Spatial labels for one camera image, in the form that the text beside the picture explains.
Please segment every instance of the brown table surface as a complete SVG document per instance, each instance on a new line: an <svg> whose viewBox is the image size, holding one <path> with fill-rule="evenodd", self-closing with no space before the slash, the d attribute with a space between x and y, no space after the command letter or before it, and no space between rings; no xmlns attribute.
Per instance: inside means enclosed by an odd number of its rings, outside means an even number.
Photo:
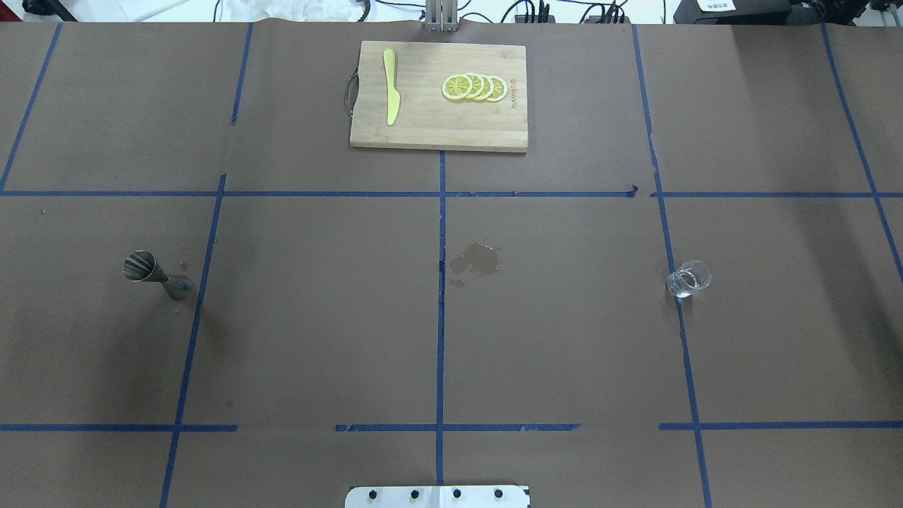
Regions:
<svg viewBox="0 0 903 508"><path fill-rule="evenodd" d="M362 40L524 44L529 153L351 148ZM0 24L0 505L903 505L901 49ZM127 282L136 249L198 295Z"/></svg>

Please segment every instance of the blue tape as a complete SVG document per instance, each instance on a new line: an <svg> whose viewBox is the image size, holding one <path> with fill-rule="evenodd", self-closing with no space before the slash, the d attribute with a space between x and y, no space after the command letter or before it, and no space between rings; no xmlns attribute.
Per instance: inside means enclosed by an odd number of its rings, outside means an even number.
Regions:
<svg viewBox="0 0 903 508"><path fill-rule="evenodd" d="M173 432L170 439L170 454L166 459L166 475L163 477L163 491L160 493L160 508L166 508L169 502L169 489L172 485L172 470L175 468L175 453L179 449L179 432Z"/></svg>
<svg viewBox="0 0 903 508"><path fill-rule="evenodd" d="M432 423L337 425L336 432L436 432ZM445 423L442 432L573 432L579 423Z"/></svg>
<svg viewBox="0 0 903 508"><path fill-rule="evenodd" d="M695 425L693 423L661 423L659 430L794 430L805 428L903 428L903 421L748 421L748 422L709 422Z"/></svg>
<svg viewBox="0 0 903 508"><path fill-rule="evenodd" d="M336 432L435 432L432 423L377 423L364 425L337 425Z"/></svg>
<svg viewBox="0 0 903 508"><path fill-rule="evenodd" d="M872 193L679 193L656 192L663 198L871 198Z"/></svg>
<svg viewBox="0 0 903 508"><path fill-rule="evenodd" d="M194 321L191 323L191 337L188 341L188 352L185 355L185 368L182 371L182 387L179 389L179 403L175 410L175 425L182 425L182 415L185 412L185 400L188 398L188 384L191 379L191 366L194 363L194 350L198 342L198 329L200 327L200 310L204 305L204 296L207 293L207 277L210 271L210 258L213 255L213 242L217 237L219 226L219 210L223 203L223 193L226 189L226 176L219 178L217 188L217 201L213 206L213 218L210 220L210 232L207 236L207 251L204 254L204 268L200 273L200 285L198 286L198 300L194 307ZM172 470L175 468L175 456L179 449L179 430L172 433L170 442L170 455L166 461L166 475L163 478L163 491L160 495L160 508L166 508L169 500L169 488L172 482Z"/></svg>
<svg viewBox="0 0 903 508"><path fill-rule="evenodd" d="M3 191L4 196L50 197L213 197L212 191Z"/></svg>
<svg viewBox="0 0 903 508"><path fill-rule="evenodd" d="M227 197L312 197L312 198L438 198L437 192L420 191L228 191Z"/></svg>
<svg viewBox="0 0 903 508"><path fill-rule="evenodd" d="M579 423L447 423L447 432L573 432Z"/></svg>
<svg viewBox="0 0 903 508"><path fill-rule="evenodd" d="M0 176L0 193L6 187L6 180L9 178L9 172L13 169L15 154L19 151L19 144L22 143L22 135L25 133L25 126L28 125L28 118L30 118L32 115L34 101L38 98L38 92L41 90L41 85L42 83L44 83L44 76L47 74L47 67L51 64L53 50L56 49L56 43L60 39L60 29L62 29L62 23L57 23L56 30L53 31L51 45L47 48L47 54L44 56L44 64L41 66L41 71L38 73L38 79L34 82L32 96L28 99L28 105L25 106L25 113L22 115L22 122L19 123L19 130L15 133L13 148L10 149L9 157L6 158L6 166L3 170L3 176Z"/></svg>
<svg viewBox="0 0 903 508"><path fill-rule="evenodd" d="M884 236L888 239L890 246L890 254L894 258L894 264L897 265L897 275L900 282L903 282L903 262L900 261L900 255L897 251L897 242L894 241L894 235L890 232L888 218L884 214L884 206L881 205L881 198L878 194L878 187L875 185L875 179L872 177L869 160L865 156L865 150L862 149L862 141L859 138L859 129L856 128L856 122L852 119L850 105L847 103L846 94L843 92L840 74L837 72L837 64L834 62L834 53L831 49L831 38L828 37L828 27L822 23L822 38L824 39L824 50L828 54L828 63L831 64L831 73L834 76L834 85L837 87L837 95L841 99L843 105L843 114L847 117L847 123L850 125L853 142L856 144L856 151L859 152L859 160L862 162L862 170L865 172L865 178L869 181L872 197L875 200L875 208L878 209L878 216L881 218L881 227L884 228Z"/></svg>
<svg viewBox="0 0 903 508"><path fill-rule="evenodd" d="M235 104L232 106L231 121L238 119L238 106L241 104L241 90L245 87L245 70L247 69L247 54L251 51L251 35L254 33L254 24L247 24L245 35L245 53L241 57L241 70L238 72L238 85L235 88Z"/></svg>
<svg viewBox="0 0 903 508"><path fill-rule="evenodd" d="M534 191L478 191L469 193L457 191L446 193L450 198L632 198L637 195L639 187L632 185L630 191L599 192L534 192Z"/></svg>
<svg viewBox="0 0 903 508"><path fill-rule="evenodd" d="M632 24L630 28L633 31L633 47L634 53L637 57L637 74L639 77L639 91L640 95L643 99L643 114L646 118L646 134L649 143L649 156L652 159L652 166L654 168L654 175L656 178L656 194L658 196L658 215L662 222L662 234L665 237L665 251L668 258L668 268L669 271L675 271L675 260L674 253L671 249L671 231L668 228L668 219L667 212L665 209L665 198L662 197L662 177L659 172L658 167L658 157L656 155L656 148L652 143L652 115L649 111L649 98L647 95L646 89L646 76L643 72L643 56L640 54L639 49L639 33L637 31L637 26ZM677 307L677 318L680 322L680 340L681 345L684 349L684 376L686 378L686 390L687 395L690 400L690 413L693 417L693 423L696 428L694 429L694 437L696 441L696 459L699 463L699 477L700 481L703 485L703 501L705 502L705 508L712 508L712 494L709 489L709 472L708 467L705 464L705 449L703 447L703 433L699 429L699 409L696 404L696 389L693 381L693 366L690 362L690 347L687 344L686 340L686 327L684 326L684 309L681 306L680 300L675 297L675 305Z"/></svg>
<svg viewBox="0 0 903 508"><path fill-rule="evenodd" d="M0 432L238 432L238 425L4 423Z"/></svg>
<svg viewBox="0 0 903 508"><path fill-rule="evenodd" d="M442 470L445 423L445 152L439 152L439 295L436 319L436 484L444 483Z"/></svg>

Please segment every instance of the water spill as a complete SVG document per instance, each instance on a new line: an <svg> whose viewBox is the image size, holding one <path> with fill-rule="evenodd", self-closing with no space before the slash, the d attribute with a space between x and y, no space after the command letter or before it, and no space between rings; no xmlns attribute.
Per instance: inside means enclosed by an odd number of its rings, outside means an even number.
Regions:
<svg viewBox="0 0 903 508"><path fill-rule="evenodd" d="M498 253L495 249L474 243L464 250L464 253L449 261L449 268L453 273L461 273L470 267L471 273L488 275L498 270Z"/></svg>

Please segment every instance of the knife blade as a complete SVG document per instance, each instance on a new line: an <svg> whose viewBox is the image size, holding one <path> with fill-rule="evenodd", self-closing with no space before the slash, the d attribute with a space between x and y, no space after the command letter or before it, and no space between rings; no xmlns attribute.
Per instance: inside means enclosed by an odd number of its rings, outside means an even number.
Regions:
<svg viewBox="0 0 903 508"><path fill-rule="evenodd" d="M401 108L401 94L395 88L396 55L395 50L383 50L383 64L386 66L386 124L395 124L398 110Z"/></svg>

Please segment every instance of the jigger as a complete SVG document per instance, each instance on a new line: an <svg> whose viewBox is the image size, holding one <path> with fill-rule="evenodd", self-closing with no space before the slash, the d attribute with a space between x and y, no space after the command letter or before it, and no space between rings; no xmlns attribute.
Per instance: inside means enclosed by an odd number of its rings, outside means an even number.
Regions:
<svg viewBox="0 0 903 508"><path fill-rule="evenodd" d="M154 254L138 250L126 258L122 274L132 282L159 282L173 300L181 300L191 294L191 279L178 275L166 275L157 265Z"/></svg>

